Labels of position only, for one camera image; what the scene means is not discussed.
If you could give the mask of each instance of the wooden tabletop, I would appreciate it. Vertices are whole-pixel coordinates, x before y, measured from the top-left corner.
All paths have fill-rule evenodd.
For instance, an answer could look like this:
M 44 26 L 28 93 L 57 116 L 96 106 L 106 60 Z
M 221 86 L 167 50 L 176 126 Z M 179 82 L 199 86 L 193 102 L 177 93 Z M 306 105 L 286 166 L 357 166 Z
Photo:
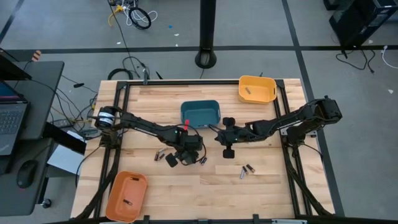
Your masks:
M 284 81 L 290 110 L 297 110 L 305 104 L 301 82 L 299 79 Z M 100 107 L 113 105 L 116 82 L 101 82 L 95 114 Z M 280 93 L 278 95 L 283 114 Z M 179 124 L 181 104 L 192 100 L 216 100 L 220 104 L 221 117 L 234 117 L 238 126 L 249 121 L 275 118 L 272 103 L 256 105 L 240 102 L 237 85 L 134 86 L 130 90 L 127 110 L 160 125 Z M 165 147 L 156 138 L 133 130 L 124 135 L 119 171 L 144 174 L 149 184 L 139 220 L 144 215 L 150 215 L 155 220 L 247 219 L 252 218 L 254 213 L 259 214 L 260 218 L 294 217 L 277 133 L 262 142 L 234 144 L 235 159 L 223 159 L 224 146 L 214 140 L 216 133 L 209 129 L 200 129 L 199 133 L 207 148 L 206 164 L 179 164 L 174 168 L 169 167 L 165 159 L 154 161 L 155 152 Z M 307 137 L 305 142 L 318 148 L 315 138 Z M 98 143 L 99 139 L 91 140 L 85 154 L 96 149 Z M 319 154 L 301 146 L 300 155 L 308 188 L 333 213 Z M 103 157 L 104 149 L 100 148 L 83 163 L 71 217 L 77 216 L 97 191 Z M 108 170 L 112 162 L 113 154 L 109 158 Z M 242 166 L 246 164 L 255 168 L 256 173 L 240 179 Z M 296 189 L 300 211 L 303 212 L 303 200 L 297 185 Z M 108 194 L 106 192 L 103 197 L 101 216 L 105 216 Z

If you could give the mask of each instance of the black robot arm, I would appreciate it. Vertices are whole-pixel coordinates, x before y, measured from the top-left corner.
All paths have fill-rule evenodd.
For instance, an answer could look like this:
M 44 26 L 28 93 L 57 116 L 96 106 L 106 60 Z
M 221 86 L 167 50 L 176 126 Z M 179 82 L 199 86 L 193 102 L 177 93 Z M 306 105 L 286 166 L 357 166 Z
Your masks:
M 289 127 L 287 128 L 289 144 L 299 146 L 303 144 L 307 133 L 316 131 L 327 124 L 335 124 L 341 118 L 336 101 L 326 96 L 324 99 L 313 100 L 280 118 L 252 121 L 246 123 L 244 127 L 235 126 L 234 118 L 223 118 L 226 129 L 218 129 L 215 140 L 226 146 L 226 150 L 223 151 L 224 158 L 234 158 L 234 151 L 231 148 L 234 143 L 263 141 L 276 131 Z
M 119 112 L 120 123 L 114 124 L 115 114 Z M 196 133 L 189 135 L 188 131 L 179 126 L 161 126 L 156 123 L 144 120 L 132 113 L 123 113 L 121 109 L 105 106 L 101 108 L 98 113 L 95 126 L 102 130 L 104 134 L 109 136 L 116 136 L 115 133 L 122 129 L 134 129 L 142 133 L 157 137 L 160 142 L 175 148 L 177 151 L 174 155 L 169 154 L 166 160 L 171 167 L 177 165 L 177 160 L 184 161 L 184 165 L 194 164 L 198 162 L 198 151 L 201 151 L 203 145 L 203 138 Z

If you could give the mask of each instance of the yellow bin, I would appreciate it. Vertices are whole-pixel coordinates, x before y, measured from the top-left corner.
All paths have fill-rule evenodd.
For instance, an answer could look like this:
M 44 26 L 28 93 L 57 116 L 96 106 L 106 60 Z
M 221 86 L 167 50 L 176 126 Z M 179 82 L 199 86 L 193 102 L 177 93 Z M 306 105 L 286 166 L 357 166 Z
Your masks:
M 245 103 L 269 103 L 276 99 L 273 78 L 243 75 L 239 79 L 239 100 Z

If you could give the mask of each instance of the laptop keyboard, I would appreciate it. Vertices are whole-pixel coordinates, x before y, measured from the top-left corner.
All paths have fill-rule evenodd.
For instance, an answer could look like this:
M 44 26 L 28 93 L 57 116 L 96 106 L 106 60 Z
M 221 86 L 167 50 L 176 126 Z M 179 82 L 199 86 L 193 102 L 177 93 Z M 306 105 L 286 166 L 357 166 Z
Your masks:
M 0 111 L 0 134 L 14 134 L 18 131 L 22 111 Z

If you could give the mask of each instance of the teal bin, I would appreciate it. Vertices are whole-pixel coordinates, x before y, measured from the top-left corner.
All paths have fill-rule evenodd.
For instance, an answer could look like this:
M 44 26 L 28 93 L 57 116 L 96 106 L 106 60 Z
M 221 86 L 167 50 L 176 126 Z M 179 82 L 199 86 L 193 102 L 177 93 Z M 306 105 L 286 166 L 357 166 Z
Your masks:
M 207 128 L 209 124 L 217 125 L 220 118 L 220 105 L 215 100 L 187 101 L 181 105 L 182 124 L 189 120 L 194 128 Z

